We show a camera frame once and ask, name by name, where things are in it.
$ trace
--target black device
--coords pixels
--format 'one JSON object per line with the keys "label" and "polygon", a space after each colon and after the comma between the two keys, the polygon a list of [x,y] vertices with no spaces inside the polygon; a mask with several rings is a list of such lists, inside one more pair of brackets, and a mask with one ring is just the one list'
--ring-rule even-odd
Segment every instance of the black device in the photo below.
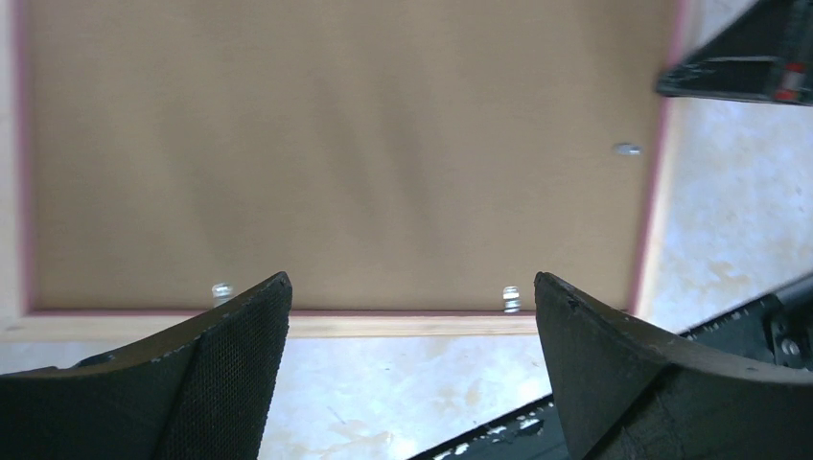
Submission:
{"label": "black device", "polygon": [[411,460],[813,458],[813,276],[680,335],[535,285],[553,395]]}

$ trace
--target black plastic part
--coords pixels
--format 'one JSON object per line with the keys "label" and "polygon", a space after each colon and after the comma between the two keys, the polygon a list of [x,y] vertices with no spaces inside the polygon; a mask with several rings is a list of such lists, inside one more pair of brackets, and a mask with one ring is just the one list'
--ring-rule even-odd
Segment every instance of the black plastic part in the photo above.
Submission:
{"label": "black plastic part", "polygon": [[0,376],[0,458],[257,458],[290,301],[280,273],[69,369]]}
{"label": "black plastic part", "polygon": [[[813,458],[809,372],[683,339],[550,274],[535,284],[537,325],[571,458]],[[601,358],[610,362],[601,364],[597,391],[598,380],[584,376]],[[638,394],[627,398],[624,388]]]}
{"label": "black plastic part", "polygon": [[663,73],[656,90],[668,97],[811,105],[812,58],[813,2],[758,0]]}

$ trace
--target white marble surface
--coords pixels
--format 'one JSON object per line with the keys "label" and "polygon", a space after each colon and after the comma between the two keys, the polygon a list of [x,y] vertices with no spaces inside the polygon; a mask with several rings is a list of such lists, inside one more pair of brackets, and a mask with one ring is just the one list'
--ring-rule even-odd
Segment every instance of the white marble surface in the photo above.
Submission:
{"label": "white marble surface", "polygon": [[[120,345],[0,343],[0,373]],[[402,460],[548,393],[536,336],[291,339],[260,458]]]}
{"label": "white marble surface", "polygon": [[[696,44],[753,0],[703,1]],[[684,100],[652,316],[678,331],[813,270],[813,108]]]}

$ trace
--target black mesh fabric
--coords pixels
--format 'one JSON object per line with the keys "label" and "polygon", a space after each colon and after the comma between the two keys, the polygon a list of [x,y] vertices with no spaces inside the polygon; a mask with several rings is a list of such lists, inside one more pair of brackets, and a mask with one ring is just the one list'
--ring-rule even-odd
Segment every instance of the black mesh fabric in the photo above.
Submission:
{"label": "black mesh fabric", "polygon": [[282,357],[278,274],[167,331],[0,376],[0,459],[254,459]]}
{"label": "black mesh fabric", "polygon": [[[246,302],[290,305],[290,289],[275,295]],[[250,305],[207,332],[155,458],[257,458],[287,333],[287,312]]]}

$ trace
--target tan surface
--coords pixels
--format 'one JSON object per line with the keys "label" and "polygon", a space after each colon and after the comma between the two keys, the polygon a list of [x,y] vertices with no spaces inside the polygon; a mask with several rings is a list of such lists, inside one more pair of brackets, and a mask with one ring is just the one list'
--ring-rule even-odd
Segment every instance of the tan surface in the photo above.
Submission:
{"label": "tan surface", "polygon": [[624,306],[665,0],[30,2],[37,304]]}

